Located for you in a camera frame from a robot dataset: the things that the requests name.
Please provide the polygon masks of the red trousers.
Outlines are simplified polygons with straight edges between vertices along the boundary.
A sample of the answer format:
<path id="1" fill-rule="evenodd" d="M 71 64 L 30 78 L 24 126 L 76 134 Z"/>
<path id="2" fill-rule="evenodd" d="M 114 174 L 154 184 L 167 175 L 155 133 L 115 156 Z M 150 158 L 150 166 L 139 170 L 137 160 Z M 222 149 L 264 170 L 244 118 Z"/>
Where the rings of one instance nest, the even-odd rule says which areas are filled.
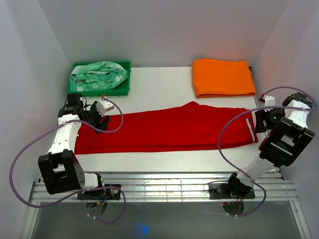
<path id="1" fill-rule="evenodd" d="M 196 102 L 164 110 L 114 115 L 108 127 L 113 133 L 96 133 L 82 125 L 76 154 L 168 152 L 234 148 L 258 142 L 251 113 L 223 127 L 245 108 L 216 108 Z"/>

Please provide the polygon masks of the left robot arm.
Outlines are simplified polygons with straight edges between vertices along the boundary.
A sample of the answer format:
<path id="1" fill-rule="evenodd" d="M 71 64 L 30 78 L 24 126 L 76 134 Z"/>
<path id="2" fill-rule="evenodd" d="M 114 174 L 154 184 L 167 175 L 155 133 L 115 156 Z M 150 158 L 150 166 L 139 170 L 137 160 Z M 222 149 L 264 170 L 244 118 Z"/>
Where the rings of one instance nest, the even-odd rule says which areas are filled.
<path id="1" fill-rule="evenodd" d="M 38 159 L 38 166 L 49 194 L 88 189 L 89 194 L 100 199 L 106 193 L 98 173 L 85 173 L 75 156 L 75 144 L 80 120 L 100 130 L 107 130 L 110 117 L 106 113 L 114 105 L 104 99 L 95 101 L 87 110 L 84 97 L 79 93 L 67 95 L 67 103 L 59 110 L 58 126 L 51 148 Z"/>

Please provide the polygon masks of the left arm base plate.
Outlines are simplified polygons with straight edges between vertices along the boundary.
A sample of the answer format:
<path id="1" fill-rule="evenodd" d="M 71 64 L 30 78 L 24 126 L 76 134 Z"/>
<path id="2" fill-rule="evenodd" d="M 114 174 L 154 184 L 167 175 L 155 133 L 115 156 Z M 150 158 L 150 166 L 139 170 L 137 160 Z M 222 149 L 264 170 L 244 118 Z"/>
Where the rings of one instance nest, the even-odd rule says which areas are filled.
<path id="1" fill-rule="evenodd" d="M 84 192 L 77 194 L 77 200 L 119 200 L 121 198 L 121 184 L 105 184 L 105 187 L 110 187 L 103 190 Z"/>

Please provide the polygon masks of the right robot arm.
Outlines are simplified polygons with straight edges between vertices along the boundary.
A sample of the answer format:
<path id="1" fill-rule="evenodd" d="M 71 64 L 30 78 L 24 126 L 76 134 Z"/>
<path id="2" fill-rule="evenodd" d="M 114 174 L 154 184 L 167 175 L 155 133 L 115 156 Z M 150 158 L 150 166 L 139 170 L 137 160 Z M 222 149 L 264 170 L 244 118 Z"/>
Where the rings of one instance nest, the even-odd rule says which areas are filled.
<path id="1" fill-rule="evenodd" d="M 275 108 L 274 97 L 263 95 L 262 110 L 255 111 L 255 132 L 266 132 L 259 146 L 260 154 L 250 164 L 232 173 L 224 192 L 231 198 L 245 197 L 254 182 L 269 170 L 290 166 L 314 138 L 307 117 L 314 104 L 301 92 L 288 96 L 281 108 Z"/>

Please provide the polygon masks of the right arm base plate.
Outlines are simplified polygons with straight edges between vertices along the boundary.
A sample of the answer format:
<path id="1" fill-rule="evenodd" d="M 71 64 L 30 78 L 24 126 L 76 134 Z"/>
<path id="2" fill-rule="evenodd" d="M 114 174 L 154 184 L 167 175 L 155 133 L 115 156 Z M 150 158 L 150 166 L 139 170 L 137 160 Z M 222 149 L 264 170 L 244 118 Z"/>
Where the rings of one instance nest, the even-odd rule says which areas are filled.
<path id="1" fill-rule="evenodd" d="M 208 184 L 210 199 L 255 199 L 255 192 L 252 188 L 240 190 L 226 182 Z"/>

